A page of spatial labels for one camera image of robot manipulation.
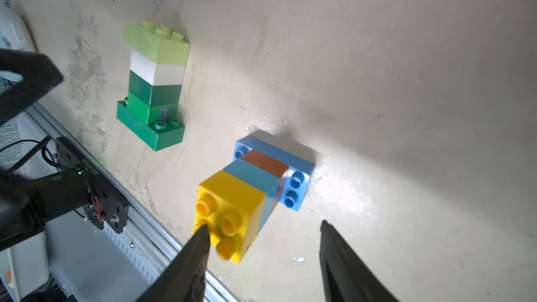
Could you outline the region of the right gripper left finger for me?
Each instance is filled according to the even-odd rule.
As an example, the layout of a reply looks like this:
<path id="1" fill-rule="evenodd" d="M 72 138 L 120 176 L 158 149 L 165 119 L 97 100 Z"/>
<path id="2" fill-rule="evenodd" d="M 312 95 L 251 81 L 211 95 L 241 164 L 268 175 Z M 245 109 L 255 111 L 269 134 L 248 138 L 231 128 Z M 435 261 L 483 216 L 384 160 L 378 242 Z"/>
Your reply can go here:
<path id="1" fill-rule="evenodd" d="M 201 225 L 139 301 L 203 301 L 210 252 L 208 225 Z"/>

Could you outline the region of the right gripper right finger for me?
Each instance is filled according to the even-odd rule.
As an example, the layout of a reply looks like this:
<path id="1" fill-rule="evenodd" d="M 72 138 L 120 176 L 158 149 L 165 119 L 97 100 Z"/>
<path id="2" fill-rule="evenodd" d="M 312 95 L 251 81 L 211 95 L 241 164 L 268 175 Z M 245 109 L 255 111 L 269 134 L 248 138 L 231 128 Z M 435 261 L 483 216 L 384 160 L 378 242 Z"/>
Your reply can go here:
<path id="1" fill-rule="evenodd" d="M 320 266 L 327 301 L 396 301 L 336 228 L 320 227 Z"/>

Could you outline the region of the yellow lego brick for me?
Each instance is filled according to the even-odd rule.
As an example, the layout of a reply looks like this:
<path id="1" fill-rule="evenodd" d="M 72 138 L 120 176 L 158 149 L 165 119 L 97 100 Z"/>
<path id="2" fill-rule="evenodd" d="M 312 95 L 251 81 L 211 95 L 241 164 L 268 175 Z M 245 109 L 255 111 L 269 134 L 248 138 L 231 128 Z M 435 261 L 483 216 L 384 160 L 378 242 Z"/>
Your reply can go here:
<path id="1" fill-rule="evenodd" d="M 267 196 L 253 186 L 219 171 L 200 183 L 194 228 L 209 228 L 218 256 L 239 264 L 258 234 Z"/>

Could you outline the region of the light blue lego brick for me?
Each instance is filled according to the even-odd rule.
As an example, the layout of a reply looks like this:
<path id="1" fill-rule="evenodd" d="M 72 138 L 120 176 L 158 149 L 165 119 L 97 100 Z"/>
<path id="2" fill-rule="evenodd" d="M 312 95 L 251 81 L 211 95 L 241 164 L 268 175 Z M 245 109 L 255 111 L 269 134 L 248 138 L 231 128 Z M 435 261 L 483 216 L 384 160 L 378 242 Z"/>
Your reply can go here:
<path id="1" fill-rule="evenodd" d="M 247 183 L 267 196 L 258 229 L 258 233 L 260 233 L 270 218 L 274 205 L 276 204 L 275 198 L 280 179 L 268 171 L 260 169 L 250 162 L 246 162 L 244 159 L 236 159 L 227 165 L 223 171 Z"/>

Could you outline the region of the brown square lego brick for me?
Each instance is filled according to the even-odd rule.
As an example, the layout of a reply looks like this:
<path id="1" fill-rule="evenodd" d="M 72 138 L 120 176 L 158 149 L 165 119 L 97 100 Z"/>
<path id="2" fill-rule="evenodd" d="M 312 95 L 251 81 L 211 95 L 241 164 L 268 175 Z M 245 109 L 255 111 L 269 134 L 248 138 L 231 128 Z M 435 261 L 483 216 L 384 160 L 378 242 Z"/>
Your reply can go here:
<path id="1" fill-rule="evenodd" d="M 278 203 L 282 198 L 289 166 L 256 150 L 251 150 L 250 152 L 243 155 L 241 159 L 252 164 L 253 166 L 265 170 L 266 172 L 280 179 L 275 196 L 275 201 L 271 209 L 271 212 L 274 212 L 275 208 L 278 206 Z"/>

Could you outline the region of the long green lego brick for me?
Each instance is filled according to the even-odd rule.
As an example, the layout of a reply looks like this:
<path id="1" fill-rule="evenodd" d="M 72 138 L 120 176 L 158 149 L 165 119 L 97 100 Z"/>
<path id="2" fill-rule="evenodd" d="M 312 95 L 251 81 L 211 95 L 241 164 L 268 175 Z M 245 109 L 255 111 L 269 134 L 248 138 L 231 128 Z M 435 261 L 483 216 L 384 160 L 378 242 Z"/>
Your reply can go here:
<path id="1" fill-rule="evenodd" d="M 127 109 L 125 101 L 117 103 L 117 119 L 155 152 L 183 141 L 185 126 L 180 120 L 170 118 L 165 121 L 144 124 Z"/>

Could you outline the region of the bright green square lego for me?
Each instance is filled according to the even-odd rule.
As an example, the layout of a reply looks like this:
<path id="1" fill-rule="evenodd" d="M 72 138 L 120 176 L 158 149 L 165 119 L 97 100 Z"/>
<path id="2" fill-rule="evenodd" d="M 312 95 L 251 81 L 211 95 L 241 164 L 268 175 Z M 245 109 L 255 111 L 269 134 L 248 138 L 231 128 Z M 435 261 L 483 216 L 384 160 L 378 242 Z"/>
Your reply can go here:
<path id="1" fill-rule="evenodd" d="M 176 117 L 178 104 L 165 103 L 150 106 L 130 92 L 127 96 L 127 109 L 142 123 L 149 125 L 156 121 L 166 121 Z"/>

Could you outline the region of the dark green square lego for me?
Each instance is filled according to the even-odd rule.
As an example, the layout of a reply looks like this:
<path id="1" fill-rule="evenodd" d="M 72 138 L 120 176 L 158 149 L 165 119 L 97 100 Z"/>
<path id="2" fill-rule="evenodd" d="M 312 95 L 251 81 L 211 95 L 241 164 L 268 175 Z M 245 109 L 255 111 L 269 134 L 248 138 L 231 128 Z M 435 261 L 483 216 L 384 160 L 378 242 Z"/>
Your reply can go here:
<path id="1" fill-rule="evenodd" d="M 133 71 L 129 73 L 129 91 L 149 106 L 177 103 L 182 85 L 151 85 Z"/>

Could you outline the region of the cream square lego brick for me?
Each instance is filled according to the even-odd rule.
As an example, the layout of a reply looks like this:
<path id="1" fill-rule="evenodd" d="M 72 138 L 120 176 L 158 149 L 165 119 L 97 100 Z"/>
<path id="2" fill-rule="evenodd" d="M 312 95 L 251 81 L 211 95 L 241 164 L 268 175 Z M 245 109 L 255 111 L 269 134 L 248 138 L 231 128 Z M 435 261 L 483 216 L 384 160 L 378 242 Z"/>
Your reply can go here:
<path id="1" fill-rule="evenodd" d="M 182 85 L 185 66 L 157 64 L 136 50 L 131 51 L 130 71 L 152 86 Z"/>

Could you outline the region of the long blue lego brick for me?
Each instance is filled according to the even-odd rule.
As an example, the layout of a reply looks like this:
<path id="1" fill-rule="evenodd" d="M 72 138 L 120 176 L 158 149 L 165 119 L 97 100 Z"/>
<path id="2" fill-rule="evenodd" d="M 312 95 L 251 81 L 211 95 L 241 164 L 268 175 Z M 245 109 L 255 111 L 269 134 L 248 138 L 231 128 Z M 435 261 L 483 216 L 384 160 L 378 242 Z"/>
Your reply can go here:
<path id="1" fill-rule="evenodd" d="M 313 160 L 284 150 L 282 146 L 253 134 L 236 141 L 234 159 L 241 159 L 243 155 L 251 150 L 261 152 L 289 166 L 280 203 L 298 212 L 306 197 L 310 179 L 315 169 Z"/>

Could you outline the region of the lime green lego brick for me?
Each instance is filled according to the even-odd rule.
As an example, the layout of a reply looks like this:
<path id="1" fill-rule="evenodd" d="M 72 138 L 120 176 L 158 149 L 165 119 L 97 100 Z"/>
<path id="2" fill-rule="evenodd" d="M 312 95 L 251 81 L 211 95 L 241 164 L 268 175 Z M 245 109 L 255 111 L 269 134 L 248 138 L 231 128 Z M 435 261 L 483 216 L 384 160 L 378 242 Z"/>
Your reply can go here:
<path id="1" fill-rule="evenodd" d="M 157 26 L 149 21 L 130 22 L 122 31 L 122 39 L 133 50 L 157 64 L 187 64 L 190 44 L 181 33 L 169 26 Z"/>

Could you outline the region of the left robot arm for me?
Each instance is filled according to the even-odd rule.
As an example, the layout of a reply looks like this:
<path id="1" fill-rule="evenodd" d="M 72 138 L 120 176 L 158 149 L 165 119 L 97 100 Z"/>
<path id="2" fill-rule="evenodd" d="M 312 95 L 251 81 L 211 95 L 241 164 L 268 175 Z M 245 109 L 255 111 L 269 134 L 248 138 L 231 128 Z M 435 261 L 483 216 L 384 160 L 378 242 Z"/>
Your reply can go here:
<path id="1" fill-rule="evenodd" d="M 1 124 L 19 115 L 63 81 L 49 57 L 22 50 L 1 50 L 1 70 L 22 76 L 9 91 L 1 93 Z M 47 215 L 37 183 L 17 170 L 43 149 L 47 136 L 11 168 L 1 170 L 1 250 L 44 231 Z"/>

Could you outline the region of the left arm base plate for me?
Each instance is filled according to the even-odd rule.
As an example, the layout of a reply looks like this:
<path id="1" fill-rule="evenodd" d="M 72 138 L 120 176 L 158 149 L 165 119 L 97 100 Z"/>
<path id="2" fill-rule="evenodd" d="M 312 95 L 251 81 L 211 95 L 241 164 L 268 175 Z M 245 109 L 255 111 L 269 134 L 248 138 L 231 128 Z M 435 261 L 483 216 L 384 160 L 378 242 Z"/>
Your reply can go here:
<path id="1" fill-rule="evenodd" d="M 82 208 L 96 228 L 108 225 L 115 233 L 122 233 L 129 201 L 68 138 L 56 138 L 55 147 L 60 171 L 30 182 L 45 221 Z"/>

